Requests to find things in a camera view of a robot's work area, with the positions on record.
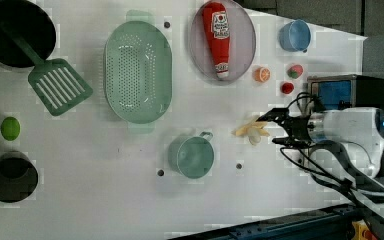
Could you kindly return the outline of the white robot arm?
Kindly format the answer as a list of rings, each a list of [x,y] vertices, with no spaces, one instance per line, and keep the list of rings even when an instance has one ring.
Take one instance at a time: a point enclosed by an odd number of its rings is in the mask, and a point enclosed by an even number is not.
[[[384,224],[384,185],[375,179],[384,154],[383,110],[357,107],[292,116],[287,108],[274,108],[257,120],[284,129],[286,135],[273,142],[299,151],[318,184],[339,192],[366,217]]]

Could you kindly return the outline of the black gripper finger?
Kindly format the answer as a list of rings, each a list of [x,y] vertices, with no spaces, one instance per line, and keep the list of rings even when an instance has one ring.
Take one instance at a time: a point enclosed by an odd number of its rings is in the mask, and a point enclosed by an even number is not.
[[[257,119],[257,122],[282,122],[289,116],[288,108],[273,108]]]
[[[300,147],[302,145],[300,141],[296,141],[290,137],[273,138],[272,142],[286,147]]]

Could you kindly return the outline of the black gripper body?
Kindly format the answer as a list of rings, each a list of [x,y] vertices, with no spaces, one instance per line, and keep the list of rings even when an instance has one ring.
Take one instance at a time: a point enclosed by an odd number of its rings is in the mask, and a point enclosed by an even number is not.
[[[287,117],[282,121],[282,127],[290,137],[296,141],[300,141],[300,147],[309,146],[312,140],[308,133],[308,117]]]

